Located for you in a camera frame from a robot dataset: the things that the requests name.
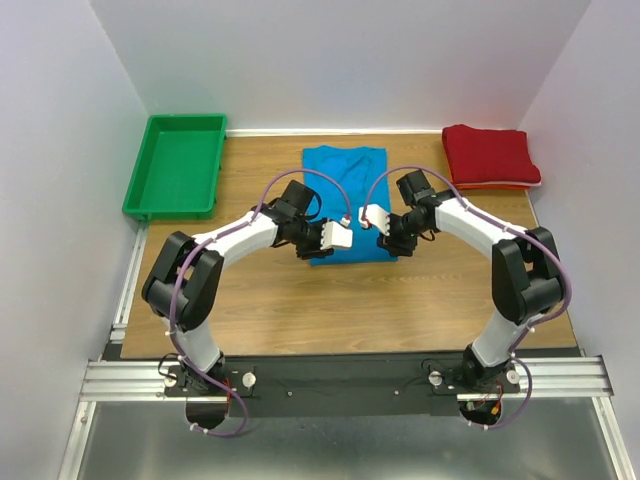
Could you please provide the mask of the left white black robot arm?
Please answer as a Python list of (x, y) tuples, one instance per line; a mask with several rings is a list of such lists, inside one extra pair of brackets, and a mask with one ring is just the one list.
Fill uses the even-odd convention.
[(224, 354), (208, 327), (224, 269), (258, 250), (288, 244), (302, 260), (334, 253), (329, 228), (335, 223), (309, 215), (314, 202), (321, 202), (319, 194), (292, 180), (281, 196), (223, 228), (196, 236), (176, 231), (166, 239), (141, 296), (165, 319), (178, 354), (192, 363), (184, 369), (197, 393), (212, 394), (226, 383)]

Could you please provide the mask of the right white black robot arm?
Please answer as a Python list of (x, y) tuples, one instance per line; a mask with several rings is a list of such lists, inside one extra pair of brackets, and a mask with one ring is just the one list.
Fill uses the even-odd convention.
[(376, 228), (378, 246), (395, 257), (412, 256), (419, 238), (444, 232), (489, 259), (494, 312), (447, 376), (480, 392), (506, 372), (529, 332), (567, 309), (572, 285), (549, 230), (526, 229), (488, 214), (454, 186), (438, 192), (427, 180), (428, 172), (419, 167), (397, 180), (408, 212), (397, 215), (366, 202), (358, 220), (364, 229)]

